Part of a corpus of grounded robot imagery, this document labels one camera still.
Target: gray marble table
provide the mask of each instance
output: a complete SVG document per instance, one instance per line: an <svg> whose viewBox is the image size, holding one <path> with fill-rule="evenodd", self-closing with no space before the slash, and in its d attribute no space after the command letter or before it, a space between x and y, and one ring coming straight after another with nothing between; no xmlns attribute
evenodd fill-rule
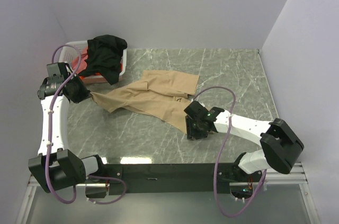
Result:
<svg viewBox="0 0 339 224"><path fill-rule="evenodd" d="M141 78L145 69L177 70L199 75L197 92L209 86L227 86L236 96L234 114L257 120L277 116L265 73L255 49L130 49L123 80L116 85L93 84L88 89L107 93ZM212 89L199 97L206 106L228 109L232 96ZM123 157L133 162L213 163L224 134L189 141L186 135L156 117L120 109L109 113L92 100L71 104L68 117L69 147L79 157L99 154L108 163ZM233 162L244 152L258 150L245 139L231 136L222 162Z"/></svg>

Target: black bracket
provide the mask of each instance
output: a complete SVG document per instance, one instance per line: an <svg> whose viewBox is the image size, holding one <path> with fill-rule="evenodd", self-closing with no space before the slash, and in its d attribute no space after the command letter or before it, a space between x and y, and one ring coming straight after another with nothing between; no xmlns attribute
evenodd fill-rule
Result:
<svg viewBox="0 0 339 224"><path fill-rule="evenodd" d="M55 94L59 86L70 75L70 66L65 62L56 62L54 64L47 64L48 77L46 77L38 90L38 97L44 100L47 96ZM90 97L90 92L87 90L84 83L76 75L74 76L59 93L64 94L69 100L74 103L79 103Z"/></svg>
<svg viewBox="0 0 339 224"><path fill-rule="evenodd" d="M218 167L218 193L230 193L229 183L258 182L261 174L246 174L235 163L220 163ZM127 184L127 193L205 192L213 191L213 163L206 164L106 164L107 177L116 177ZM109 195L119 195L122 184L109 181ZM106 188L88 189L88 198L106 195Z"/></svg>
<svg viewBox="0 0 339 224"><path fill-rule="evenodd" d="M281 174L289 174L304 145L287 123L276 118L266 133L261 133L261 146L267 163Z"/></svg>
<svg viewBox="0 0 339 224"><path fill-rule="evenodd" d="M61 190L86 181L84 163L70 150L62 150L50 155L50 162L58 162L58 166L49 167L49 177L53 188ZM44 174L46 155L28 160L28 168L37 179L43 190L49 193Z"/></svg>
<svg viewBox="0 0 339 224"><path fill-rule="evenodd" d="M217 116L225 110L213 107L208 111L198 101L193 101L184 111L187 114L187 139L194 140L206 138L209 131L217 132L214 122Z"/></svg>

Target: white basket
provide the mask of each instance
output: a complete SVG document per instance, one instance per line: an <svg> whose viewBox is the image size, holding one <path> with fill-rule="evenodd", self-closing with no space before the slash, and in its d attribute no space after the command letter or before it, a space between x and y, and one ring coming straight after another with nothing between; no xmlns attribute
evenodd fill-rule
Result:
<svg viewBox="0 0 339 224"><path fill-rule="evenodd" d="M88 47L87 44L87 40L84 41L72 41L72 42L68 42L66 43L68 45L72 45L76 48L78 48L80 50L80 52L82 53L82 51ZM60 58L59 58L59 62L67 62L70 65L72 64L72 61L77 58L79 56L78 52L74 49L74 48L70 48L70 47L63 47L61 54L60 54ZM123 50L122 53L122 58L121 58L121 63L122 63L122 69L121 72L119 74L119 77L121 78L121 76L125 73L126 70L126 60L127 60L127 49ZM86 78L102 78L103 76L89 76Z"/></svg>

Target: cable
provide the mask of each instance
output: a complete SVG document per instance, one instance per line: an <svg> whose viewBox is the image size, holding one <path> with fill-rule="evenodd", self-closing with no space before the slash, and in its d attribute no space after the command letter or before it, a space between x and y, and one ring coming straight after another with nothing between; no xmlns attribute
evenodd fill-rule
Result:
<svg viewBox="0 0 339 224"><path fill-rule="evenodd" d="M57 53L57 51L62 48L62 47L70 47L70 48L74 48L78 55L79 55L79 61L78 61L78 64L76 66L76 68L74 69L74 71L66 78L66 80L59 86L59 88L57 89L57 91L55 92L55 94L53 95L53 98L52 98L52 101L50 103L50 106L49 106L49 113L48 113L48 144L47 144L47 154L46 154L46 162L45 162L45 177L46 177L46 182L47 182L47 187L49 189L49 191L51 192L51 194L58 200L60 201L61 203L64 203L64 204L71 204L75 201L76 199L76 187L75 185L73 186L73 198L71 200L65 200L63 198L61 198L57 193L56 191L54 190L53 186L52 186L52 183L51 183L51 180L50 180L50 177L49 177L49 159L50 159L50 155L51 155L51 151L52 151L52 126L53 126L53 120L52 120L52 115L53 115L53 107L54 107L54 104L55 104L55 101L59 95L59 93L61 92L62 88L71 80L71 78L76 74L76 72L78 71L79 67L80 67L80 63L81 63L81 52L78 48L72 46L72 45L68 45L68 44L65 44L65 45L62 45L60 47L58 47L54 52L53 52L53 55L52 55L52 63L54 62L54 57L55 57L55 54ZM123 189L123 192L122 194L115 200L113 201L110 201L110 202L96 202L94 201L93 199L88 199L89 201L95 203L95 204L111 204L111 203L115 203L117 202L118 200L120 200L126 193L126 190L127 190L127 186L126 186L126 183L121 180L121 179L118 179L118 178L113 178L113 177L101 177L101 176L94 176L94 175L89 175L90 178L96 178L96 179L103 179L103 180L113 180L113 181L118 181L120 183L123 184L124 186L124 189Z"/></svg>
<svg viewBox="0 0 339 224"><path fill-rule="evenodd" d="M232 111L233 111L233 108L234 108L234 105L236 103L236 96L235 96L235 93L227 88L227 87L223 87L223 86L211 86L211 87L208 87L204 90L202 90L200 93L198 93L194 98L193 100L195 100L200 94L202 94L203 92L207 91L207 90L210 90L210 89L214 89L214 88L219 88L219 89L224 89L224 90L227 90L229 91L232 96L233 96L233 102L232 102L232 105L231 105L231 108L229 109L229 113L230 113L230 116L228 118L228 123L229 123L229 126L228 126L228 129L227 129L227 132L226 132L226 135L225 135L225 138L221 144L221 148L219 150L219 153L218 153L218 157L217 157L217 160L216 160L216 163L215 163L215 166L214 166L214 173L213 173L213 193L214 193L214 198L216 200L216 203L217 203L217 206L220 210L220 212L222 213L222 215L226 216L226 217L229 217L229 218L234 218L234 217L237 217L239 216L240 214L242 214L245 209L249 206L249 204L252 202L252 200L254 199L254 197L256 196L256 194L258 193L258 191L260 190L260 188L263 186L264 184L264 181L265 181L265 178L266 178L266 170L263 172L260 180L259 180L259 183L257 185L257 187L255 188L252 196L247 200L247 203L245 204L245 206L240 210L238 211L237 213L235 214L228 214L226 213L223 208L221 207L220 205L220 202L219 202L219 199L218 199L218 191L217 191L217 173L218 173L218 165L219 165L219 162L220 162L220 157L221 157L221 153L225 147L225 144L227 142L227 139L230 135L230 132L231 132L231 127L232 127Z"/></svg>
<svg viewBox="0 0 339 224"><path fill-rule="evenodd" d="M64 203L64 204L71 204L75 201L76 199L76 188L75 188L75 185L73 186L73 198L71 200L65 200L63 198L61 198L57 193L56 191L54 190L53 186L52 186L52 183L51 183L51 179L49 177L49 158L50 158L50 155L51 155L51 152L52 152L52 126L53 126L53 118L52 118L52 115L53 115L53 107L54 107L54 104L55 104L55 101L59 95L59 93L61 92L61 90L63 89L63 87L68 83L68 81L71 80L71 78L76 74L78 68L80 67L80 63L81 63L81 52L79 49L77 49L76 47L73 47L71 45L62 45L60 47L58 47L53 55L52 55L52 63L54 62L54 56L55 54L57 53L57 51L62 48L62 47L71 47L71 48L74 48L78 54L79 54L79 61L78 61L78 64L75 68L75 70L66 78L66 80L59 86L59 88L56 90L55 94L53 95L53 98L52 98L52 101L51 101L51 104L49 106L49 113L48 113L48 144L47 144L47 154L46 154L46 162L45 162L45 166L44 166L44 175L45 175L45 178L46 178L46 182L47 182L47 187L49 189L49 191L51 192L51 194L58 200L60 201L61 203Z"/></svg>
<svg viewBox="0 0 339 224"><path fill-rule="evenodd" d="M117 199L114 199L112 201L109 201L109 202L97 202L93 199L88 199L89 201L95 203L95 204L111 204L111 203L115 203L117 201L119 201L126 193L126 190L127 190L127 185L126 183L121 180L121 179L118 179L118 178L113 178L113 177L103 177L103 176L95 176L95 175L89 175L88 177L90 178L94 178L94 179L102 179L102 180L112 180L112 181L117 181L117 182L120 182L122 183L123 185L123 192L121 193L121 195L117 198Z"/></svg>

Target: laundry basket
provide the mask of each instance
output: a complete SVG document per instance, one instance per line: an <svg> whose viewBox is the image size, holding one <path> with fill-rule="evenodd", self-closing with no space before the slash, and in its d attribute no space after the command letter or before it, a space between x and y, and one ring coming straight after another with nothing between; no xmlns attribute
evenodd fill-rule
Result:
<svg viewBox="0 0 339 224"><path fill-rule="evenodd" d="M82 52L85 48L88 47L87 40L84 41L72 41L66 43L68 45L72 45L80 50ZM70 65L72 64L72 61L79 56L78 52L74 48L70 47L63 47L61 50L59 62L67 62ZM127 60L127 49L124 49L122 53L122 58L120 64L121 66L121 72L119 74L119 81L122 78L122 75L125 73L126 70L126 60ZM90 76L85 77L82 79L85 84L93 84L93 83L106 83L106 79L103 76Z"/></svg>

